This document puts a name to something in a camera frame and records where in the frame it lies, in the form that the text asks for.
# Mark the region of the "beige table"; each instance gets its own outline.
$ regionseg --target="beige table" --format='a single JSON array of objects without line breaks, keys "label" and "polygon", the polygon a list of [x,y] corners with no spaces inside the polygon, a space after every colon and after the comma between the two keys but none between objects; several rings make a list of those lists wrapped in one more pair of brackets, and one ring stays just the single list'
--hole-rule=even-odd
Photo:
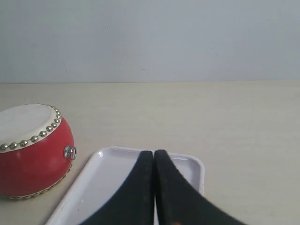
[{"label": "beige table", "polygon": [[58,107],[79,154],[50,192],[1,199],[1,225],[44,224],[92,153],[111,145],[194,155],[205,196],[226,212],[300,224],[300,82],[0,84],[1,111],[27,103]]}]

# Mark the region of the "drum head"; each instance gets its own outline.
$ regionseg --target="drum head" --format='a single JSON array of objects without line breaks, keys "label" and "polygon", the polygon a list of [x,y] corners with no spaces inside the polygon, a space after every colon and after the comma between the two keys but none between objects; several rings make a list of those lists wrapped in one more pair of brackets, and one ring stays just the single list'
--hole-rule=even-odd
[{"label": "drum head", "polygon": [[31,145],[34,143],[30,142],[31,137],[39,136],[41,131],[46,132],[46,127],[51,126],[55,119],[57,112],[48,105],[21,105],[4,110],[0,112],[0,145],[17,143],[13,150],[21,147],[19,143],[22,140],[28,141],[26,146]]}]

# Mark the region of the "drum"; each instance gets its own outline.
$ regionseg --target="drum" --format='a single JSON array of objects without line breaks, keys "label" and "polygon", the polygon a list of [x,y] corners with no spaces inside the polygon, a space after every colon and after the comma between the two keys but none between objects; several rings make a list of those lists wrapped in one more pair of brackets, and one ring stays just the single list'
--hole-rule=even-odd
[{"label": "drum", "polygon": [[60,182],[77,151],[71,129],[54,106],[29,104],[0,112],[0,194],[37,196]]}]

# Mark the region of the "white tray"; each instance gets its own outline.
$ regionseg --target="white tray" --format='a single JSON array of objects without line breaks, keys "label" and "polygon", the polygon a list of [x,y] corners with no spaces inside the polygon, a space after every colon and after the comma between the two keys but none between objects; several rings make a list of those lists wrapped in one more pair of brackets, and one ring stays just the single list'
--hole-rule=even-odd
[{"label": "white tray", "polygon": [[[46,225],[77,225],[106,203],[133,168],[140,149],[109,147],[96,152],[61,200]],[[183,154],[169,153],[185,179],[204,193],[202,162]],[[154,224],[158,225],[156,209]]]}]

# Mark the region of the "white wall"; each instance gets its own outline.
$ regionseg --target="white wall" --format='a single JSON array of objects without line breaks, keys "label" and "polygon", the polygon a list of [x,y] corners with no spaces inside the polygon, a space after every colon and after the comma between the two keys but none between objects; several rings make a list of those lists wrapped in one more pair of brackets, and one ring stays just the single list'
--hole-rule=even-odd
[{"label": "white wall", "polygon": [[299,0],[0,0],[0,82],[300,79]]}]

